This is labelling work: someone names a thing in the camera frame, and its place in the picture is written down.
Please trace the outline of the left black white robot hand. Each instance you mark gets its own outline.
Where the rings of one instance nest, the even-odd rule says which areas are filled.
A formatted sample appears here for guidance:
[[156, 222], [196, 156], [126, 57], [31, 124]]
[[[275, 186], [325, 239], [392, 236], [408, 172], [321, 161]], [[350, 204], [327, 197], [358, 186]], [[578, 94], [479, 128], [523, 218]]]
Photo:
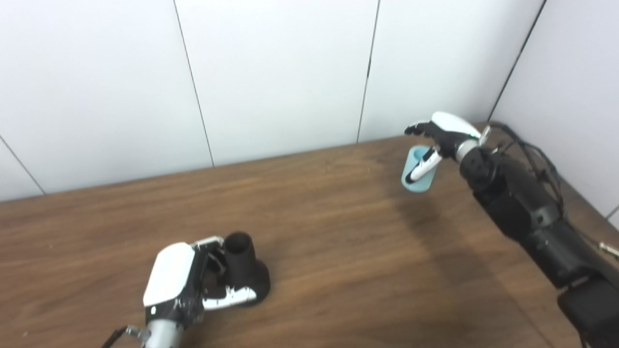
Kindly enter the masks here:
[[206, 311], [253, 305], [269, 293], [269, 275], [259, 264], [247, 235], [241, 253], [231, 238], [211, 236], [194, 243], [173, 243], [158, 254], [142, 302], [146, 324], [171, 321], [187, 329]]

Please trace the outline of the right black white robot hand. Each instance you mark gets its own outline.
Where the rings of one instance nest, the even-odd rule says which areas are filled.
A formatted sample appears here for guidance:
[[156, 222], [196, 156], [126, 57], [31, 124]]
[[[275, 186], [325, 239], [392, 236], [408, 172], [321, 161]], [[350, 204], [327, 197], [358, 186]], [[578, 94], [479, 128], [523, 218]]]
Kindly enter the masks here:
[[486, 141], [482, 133], [471, 123], [459, 116], [446, 112], [435, 112], [428, 121], [409, 125], [404, 134], [425, 136], [435, 144], [427, 150], [418, 163], [406, 174], [405, 182], [414, 184], [431, 172], [445, 158], [457, 159], [458, 152], [469, 145], [480, 147]]

